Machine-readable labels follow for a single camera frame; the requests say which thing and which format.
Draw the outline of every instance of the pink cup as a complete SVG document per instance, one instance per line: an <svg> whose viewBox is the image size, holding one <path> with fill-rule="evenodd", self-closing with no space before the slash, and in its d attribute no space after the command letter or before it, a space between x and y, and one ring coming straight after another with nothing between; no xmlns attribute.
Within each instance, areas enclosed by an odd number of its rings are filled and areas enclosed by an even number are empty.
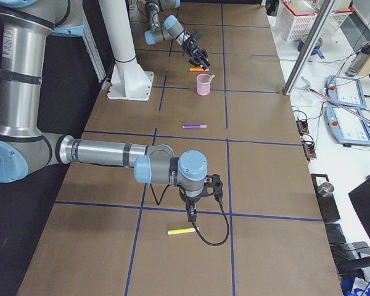
<svg viewBox="0 0 370 296"><path fill-rule="evenodd" d="M207 94L210 93L210 86L211 86L211 81L210 82L205 82L208 80L210 75L208 74L199 74L196 77L197 80L197 93L200 94L201 96L206 96Z"/></svg>

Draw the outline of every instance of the blue and white control panel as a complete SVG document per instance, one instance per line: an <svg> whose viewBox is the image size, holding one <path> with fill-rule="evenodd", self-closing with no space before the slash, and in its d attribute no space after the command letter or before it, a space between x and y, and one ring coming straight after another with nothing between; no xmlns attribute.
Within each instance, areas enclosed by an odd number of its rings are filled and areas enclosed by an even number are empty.
<svg viewBox="0 0 370 296"><path fill-rule="evenodd" d="M330 75L326 80L327 95L349 107L366 108L362 85L359 80Z"/></svg>
<svg viewBox="0 0 370 296"><path fill-rule="evenodd" d="M351 111L363 116L360 108L350 108ZM327 125L333 137L341 144L370 146L370 129L360 118L338 107L327 106L325 110Z"/></svg>

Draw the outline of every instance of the marker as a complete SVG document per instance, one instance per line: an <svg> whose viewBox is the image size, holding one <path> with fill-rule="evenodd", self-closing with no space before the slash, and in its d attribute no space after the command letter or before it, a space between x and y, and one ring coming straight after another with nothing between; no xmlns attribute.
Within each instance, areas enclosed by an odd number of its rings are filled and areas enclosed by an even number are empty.
<svg viewBox="0 0 370 296"><path fill-rule="evenodd" d="M182 233L190 233L190 232L196 232L196 230L193 227L192 228L182 228L182 229L172 229L172 230L167 231L167 234L171 236L173 234L182 234Z"/></svg>
<svg viewBox="0 0 370 296"><path fill-rule="evenodd" d="M183 128L207 128L207 125L183 125Z"/></svg>
<svg viewBox="0 0 370 296"><path fill-rule="evenodd" d="M204 72L204 71L210 71L210 69L209 68L207 68L207 69L203 69L203 68L189 68L189 71L191 71L191 72Z"/></svg>

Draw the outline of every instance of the black band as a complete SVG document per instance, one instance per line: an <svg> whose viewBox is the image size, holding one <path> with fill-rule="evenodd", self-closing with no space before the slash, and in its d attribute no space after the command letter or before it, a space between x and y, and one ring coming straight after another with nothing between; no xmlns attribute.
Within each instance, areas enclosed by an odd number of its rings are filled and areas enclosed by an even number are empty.
<svg viewBox="0 0 370 296"><path fill-rule="evenodd" d="M5 69L0 69L0 78L8 81L22 82L28 84L41 84L43 77L30 76Z"/></svg>
<svg viewBox="0 0 370 296"><path fill-rule="evenodd" d="M134 56L131 60L127 60L127 61L124 61L124 62L122 62L121 60L117 60L117 59L115 59L117 62L119 62L119 63L130 63L132 60L134 60L136 58L136 56Z"/></svg>
<svg viewBox="0 0 370 296"><path fill-rule="evenodd" d="M40 18L40 17L36 17L32 14L28 14L28 13L20 11L20 10L0 6L0 14L13 15L14 17L18 17L18 18L24 19L24 20L29 20L33 23L38 23L38 24L40 24L44 27L50 28L52 30L55 28L54 23L51 23L48 20L45 20L45 19Z"/></svg>
<svg viewBox="0 0 370 296"><path fill-rule="evenodd" d="M50 162L51 162L51 160L52 160L53 152L52 152L51 143L50 143L50 142L48 141L48 139L47 139L47 138L45 138L44 136L43 136L43 141L47 144L48 149L49 149L49 159L48 159L48 161L47 161L47 164L45 164L45 166L47 166L47 165L48 165L48 163L50 163Z"/></svg>
<svg viewBox="0 0 370 296"><path fill-rule="evenodd" d="M56 156L56 160L57 162L59 163L63 163L62 159L60 159L60 145L62 144L62 141L64 140L64 138L66 138L67 136L64 134L62 136L60 136L60 138L58 138L57 142L56 142L56 147L55 147L55 156Z"/></svg>
<svg viewBox="0 0 370 296"><path fill-rule="evenodd" d="M31 137L31 138L18 138L18 137L8 137L0 135L0 141L2 142L14 142L14 143L32 143L38 142L43 139L43 136Z"/></svg>
<svg viewBox="0 0 370 296"><path fill-rule="evenodd" d="M122 165L124 167L129 166L129 158L130 158L130 148L133 144L131 143L126 143L124 148L123 148L123 155L122 155Z"/></svg>
<svg viewBox="0 0 370 296"><path fill-rule="evenodd" d="M72 159L74 162L80 162L80 159L78 158L78 147L80 146L80 143L82 142L82 139L74 140L72 145Z"/></svg>
<svg viewBox="0 0 370 296"><path fill-rule="evenodd" d="M72 8L71 0L67 0L66 13L64 14L64 17L55 24L55 27L60 26L61 24L63 24L67 20L68 16L70 15L71 8Z"/></svg>
<svg viewBox="0 0 370 296"><path fill-rule="evenodd" d="M179 157L170 157L170 167L168 168L168 179L170 180L170 186L173 187L177 187L178 160Z"/></svg>

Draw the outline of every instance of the yellow marker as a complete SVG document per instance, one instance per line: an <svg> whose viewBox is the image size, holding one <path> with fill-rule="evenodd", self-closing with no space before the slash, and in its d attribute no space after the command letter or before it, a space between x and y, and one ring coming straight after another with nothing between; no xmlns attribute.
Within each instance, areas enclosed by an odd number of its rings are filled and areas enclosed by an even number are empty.
<svg viewBox="0 0 370 296"><path fill-rule="evenodd" d="M191 227L191 228L182 228L182 229L172 229L167 231L167 234L170 236L172 234L182 234L182 233L190 233L190 232L196 232L196 230Z"/></svg>
<svg viewBox="0 0 370 296"><path fill-rule="evenodd" d="M210 71L210 69L203 69L203 68L189 68L189 71L191 72L204 72L204 71Z"/></svg>

